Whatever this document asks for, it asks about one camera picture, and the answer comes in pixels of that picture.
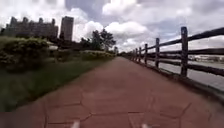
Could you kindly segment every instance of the railing rail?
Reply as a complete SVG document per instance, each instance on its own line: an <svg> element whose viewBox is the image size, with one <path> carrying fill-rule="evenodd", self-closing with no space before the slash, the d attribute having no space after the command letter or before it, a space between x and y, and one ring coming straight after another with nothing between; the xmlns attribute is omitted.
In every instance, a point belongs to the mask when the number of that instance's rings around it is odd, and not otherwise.
<svg viewBox="0 0 224 128"><path fill-rule="evenodd" d="M188 69L202 71L206 73L211 73L214 75L224 76L224 70L207 67L202 65L188 64L188 55L224 55L224 48L207 48L207 49L198 49L198 50L188 50L189 41L199 40L209 37L215 37L224 35L224 28L214 29L211 31L205 31L200 34L188 36L187 27L181 27L181 39L176 39L160 44L160 39L156 38L155 45L148 47L148 44L145 44L144 48L138 48L130 52L131 60L141 63L141 59L144 58L144 63L147 65L148 60L155 61L155 67L159 69L160 63L171 64L175 66L180 66L180 76L187 77ZM181 50L175 51L160 51L160 48L163 46L170 46L181 43ZM149 50L155 49L155 52L148 53Z"/></svg>

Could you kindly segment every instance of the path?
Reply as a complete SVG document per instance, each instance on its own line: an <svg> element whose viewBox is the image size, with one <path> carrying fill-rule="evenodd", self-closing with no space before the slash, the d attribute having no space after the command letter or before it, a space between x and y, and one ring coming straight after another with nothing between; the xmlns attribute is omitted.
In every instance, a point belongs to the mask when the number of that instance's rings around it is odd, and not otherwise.
<svg viewBox="0 0 224 128"><path fill-rule="evenodd" d="M14 112L3 128L223 128L224 108L179 83L123 58Z"/></svg>

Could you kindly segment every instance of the fence post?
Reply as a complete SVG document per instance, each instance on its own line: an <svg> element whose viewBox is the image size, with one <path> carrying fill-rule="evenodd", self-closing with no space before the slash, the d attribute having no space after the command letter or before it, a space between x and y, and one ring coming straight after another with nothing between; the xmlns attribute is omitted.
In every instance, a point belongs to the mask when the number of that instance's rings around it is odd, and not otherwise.
<svg viewBox="0 0 224 128"><path fill-rule="evenodd" d="M188 31L187 27L181 27L182 54L181 54L181 76L187 76L188 64Z"/></svg>
<svg viewBox="0 0 224 128"><path fill-rule="evenodd" d="M141 58L142 58L142 48L139 47L139 57L138 57L138 62L141 62Z"/></svg>
<svg viewBox="0 0 224 128"><path fill-rule="evenodd" d="M133 50L131 51L129 56L130 56L130 60L132 60L132 58L133 58Z"/></svg>
<svg viewBox="0 0 224 128"><path fill-rule="evenodd" d="M160 42L160 39L156 38L156 55L155 55L155 66L156 66L156 68L159 68L159 52L160 52L159 42Z"/></svg>
<svg viewBox="0 0 224 128"><path fill-rule="evenodd" d="M132 58L131 58L132 61L135 60L135 50L132 50Z"/></svg>
<svg viewBox="0 0 224 128"><path fill-rule="evenodd" d="M145 44L145 65L147 65L148 44Z"/></svg>
<svg viewBox="0 0 224 128"><path fill-rule="evenodd" d="M135 49L135 55L136 55L135 56L135 61L137 61L138 60L138 49L137 48Z"/></svg>

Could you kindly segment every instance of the water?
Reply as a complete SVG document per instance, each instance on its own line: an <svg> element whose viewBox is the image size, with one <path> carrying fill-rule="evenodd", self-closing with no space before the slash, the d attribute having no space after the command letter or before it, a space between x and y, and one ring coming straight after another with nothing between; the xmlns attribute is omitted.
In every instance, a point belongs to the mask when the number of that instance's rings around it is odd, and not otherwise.
<svg viewBox="0 0 224 128"><path fill-rule="evenodd" d="M194 61L190 61L189 63L224 69L224 64L194 62ZM163 64L163 63L160 63L159 67L162 69L177 73L177 74L180 74L180 70L181 70L181 68L179 66ZM209 86L212 86L214 88L224 91L224 77L222 77L222 76L217 76L217 75L200 72L200 71L195 71L195 70L188 70L188 77L197 82L200 82L200 83L203 83L203 84L206 84L206 85L209 85Z"/></svg>

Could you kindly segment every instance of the grass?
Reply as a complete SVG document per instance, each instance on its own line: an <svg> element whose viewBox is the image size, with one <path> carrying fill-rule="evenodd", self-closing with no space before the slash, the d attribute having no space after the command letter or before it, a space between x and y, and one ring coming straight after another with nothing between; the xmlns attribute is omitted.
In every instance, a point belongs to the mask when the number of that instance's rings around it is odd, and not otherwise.
<svg viewBox="0 0 224 128"><path fill-rule="evenodd" d="M65 63L50 63L39 70L23 74L0 70L0 111L11 111L34 101L105 61L75 59Z"/></svg>

